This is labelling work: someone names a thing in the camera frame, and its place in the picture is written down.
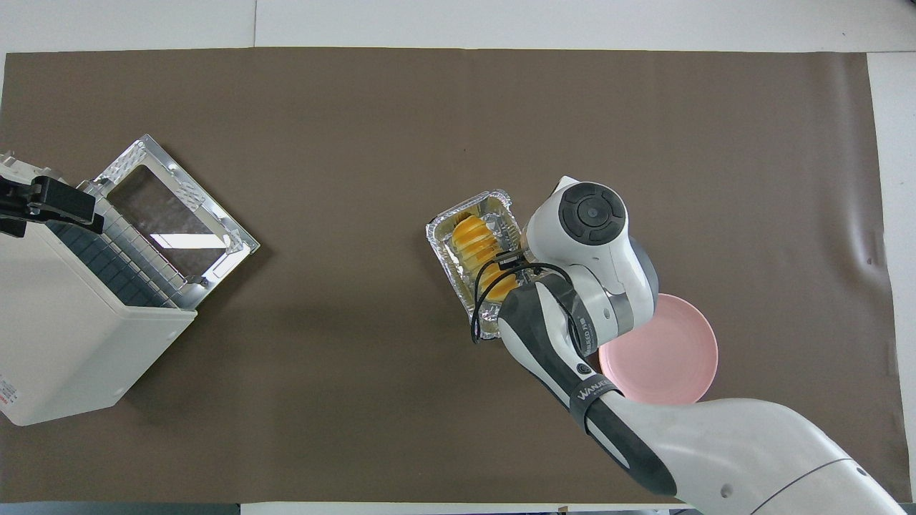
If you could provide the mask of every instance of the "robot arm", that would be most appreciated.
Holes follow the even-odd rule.
[[[641,404],[585,363],[597,344],[653,312],[653,273],[630,245],[627,226],[610,189],[561,183],[532,216],[526,237],[534,255],[563,267],[572,284],[542,277],[510,292],[499,312],[508,351],[580,427],[640,485],[706,515],[903,513],[795,411],[747,399]]]

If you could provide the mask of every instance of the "black circular cap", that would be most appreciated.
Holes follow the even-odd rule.
[[[588,197],[576,208],[579,220],[589,227],[600,227],[611,215],[611,203],[601,197]]]
[[[626,221],[624,203],[609,188],[592,182],[579,182],[565,192],[560,201],[560,225],[572,239],[586,245],[603,245],[623,232]]]

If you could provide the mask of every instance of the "white appliance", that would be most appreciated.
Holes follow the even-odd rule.
[[[7,154],[0,175],[50,175]],[[28,425],[118,402],[259,244],[150,136],[80,190],[101,235],[0,235],[0,411]]]

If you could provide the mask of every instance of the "brown paper backdrop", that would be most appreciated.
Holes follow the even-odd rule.
[[[424,240],[485,189],[527,220],[562,174],[618,190],[709,318],[707,399],[787,404],[910,499],[864,55],[7,57],[22,160],[76,182],[144,133],[264,247],[114,408],[0,421],[2,501],[667,501],[470,343]]]

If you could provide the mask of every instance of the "pink plate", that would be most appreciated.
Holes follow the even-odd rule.
[[[662,293],[655,316],[601,345],[598,360],[628,399],[690,404],[713,384],[719,350],[706,317],[684,299]]]

